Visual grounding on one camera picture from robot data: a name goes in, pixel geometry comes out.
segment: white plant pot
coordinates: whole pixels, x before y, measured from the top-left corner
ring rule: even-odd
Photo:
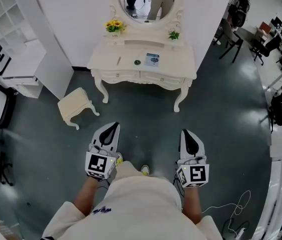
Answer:
[[[107,32],[107,38],[109,39],[116,39],[121,36],[121,31],[119,32]]]

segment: black baseboard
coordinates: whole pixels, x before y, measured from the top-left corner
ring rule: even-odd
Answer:
[[[72,68],[74,71],[91,71],[90,69],[88,69],[85,66],[73,66]]]

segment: white sneaker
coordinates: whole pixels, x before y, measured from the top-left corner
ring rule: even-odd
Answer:
[[[150,168],[147,165],[143,165],[142,168],[141,168],[141,173],[144,176],[150,175]]]
[[[121,163],[123,163],[123,156],[121,153],[117,153],[119,158],[116,160],[116,167],[118,167]]]

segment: blue card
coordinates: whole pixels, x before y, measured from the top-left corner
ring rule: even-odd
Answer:
[[[146,66],[158,67],[160,56],[158,54],[148,53],[146,54],[145,64]]]

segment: white dressing table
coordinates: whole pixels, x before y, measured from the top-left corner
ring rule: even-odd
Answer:
[[[123,81],[155,84],[167,90],[181,89],[174,103],[185,99],[192,80],[196,79],[193,49],[184,42],[181,19],[183,0],[175,0],[170,13],[152,23],[140,23],[125,14],[118,0],[111,6],[112,19],[123,21],[126,31],[116,39],[105,38],[95,48],[87,68],[91,70],[96,87],[108,103],[109,95],[102,81],[116,84]],[[171,41],[169,32],[177,31],[180,39]],[[145,65],[146,55],[159,55],[158,66]]]

